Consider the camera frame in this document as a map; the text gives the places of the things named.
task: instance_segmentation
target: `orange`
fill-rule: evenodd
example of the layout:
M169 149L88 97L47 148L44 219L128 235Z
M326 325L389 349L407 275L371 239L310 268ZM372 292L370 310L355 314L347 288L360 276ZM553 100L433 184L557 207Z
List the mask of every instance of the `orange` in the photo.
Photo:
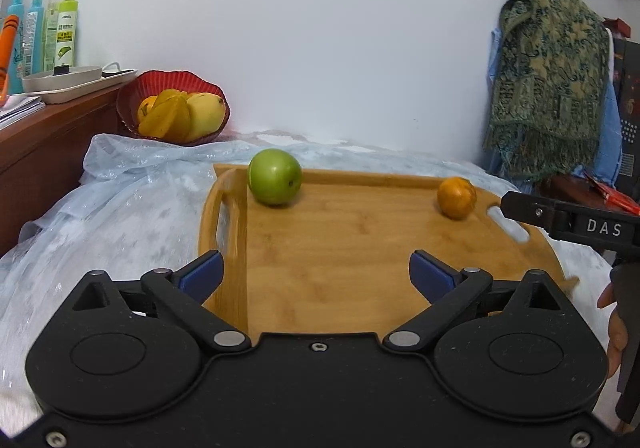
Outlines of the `orange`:
M438 204L446 217L461 221L476 207L476 189L468 180L449 177L438 187Z
M138 123L142 123L142 120L146 117L146 114L148 114L154 107L156 97L157 95L150 95L140 103L140 106L138 107Z

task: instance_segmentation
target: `wooden tray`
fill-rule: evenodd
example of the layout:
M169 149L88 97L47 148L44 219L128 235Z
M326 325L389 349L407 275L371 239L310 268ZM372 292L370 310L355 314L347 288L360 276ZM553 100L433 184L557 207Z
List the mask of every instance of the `wooden tray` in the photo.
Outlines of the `wooden tray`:
M222 203L229 223L224 279L205 307L254 342L261 332L373 331L382 338L428 307L409 281L416 249L496 279L544 269L559 285L568 283L540 231L526 225L529 241L514 241L486 214L500 198L481 189L475 211L452 221L437 207L442 179L304 170L297 200L268 208L248 191L246 167L214 169L198 253L219 249Z

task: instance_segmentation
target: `black handheld controller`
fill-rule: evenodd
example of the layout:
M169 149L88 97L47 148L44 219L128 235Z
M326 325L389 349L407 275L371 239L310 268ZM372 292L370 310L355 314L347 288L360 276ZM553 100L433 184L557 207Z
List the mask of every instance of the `black handheld controller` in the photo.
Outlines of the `black handheld controller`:
M616 413L634 428L640 423L640 217L605 211L544 197L508 192L500 204L508 219L544 228L555 240L565 240L622 253L625 261L610 273L618 313L628 331Z
M607 359L553 280L495 281L424 251L431 303L388 333L244 332L202 303L210 251L139 281L87 273L26 360L44 411L2 448L630 448L591 415Z

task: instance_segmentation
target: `green patterned cloth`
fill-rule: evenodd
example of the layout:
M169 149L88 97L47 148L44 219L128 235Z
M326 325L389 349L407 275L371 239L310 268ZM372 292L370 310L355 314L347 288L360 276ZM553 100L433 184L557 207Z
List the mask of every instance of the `green patterned cloth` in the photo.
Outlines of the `green patterned cloth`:
M591 166L609 76L609 35L581 0L509 0L485 149L511 179Z

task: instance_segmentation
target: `yellow fruit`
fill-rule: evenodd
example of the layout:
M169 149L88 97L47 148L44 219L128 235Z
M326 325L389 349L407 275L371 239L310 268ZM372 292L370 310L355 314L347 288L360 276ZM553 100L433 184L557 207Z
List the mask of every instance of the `yellow fruit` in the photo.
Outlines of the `yellow fruit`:
M138 123L142 123L142 120L146 117L149 111L154 107L157 95L150 95L140 103L138 107Z
M165 100L147 114L138 126L138 132L145 137L155 137L169 142L185 142L184 138L190 129L190 115L187 101L177 95Z
M162 104L168 99L174 97L174 95L180 95L180 90L175 90L175 88L166 88L158 94L158 97L156 97L156 104Z
M473 184L461 177L449 177L438 187L438 204L450 219L466 219L476 207L477 199Z
M202 92L187 99L191 129L184 142L195 141L220 129L225 118L224 100L216 94Z

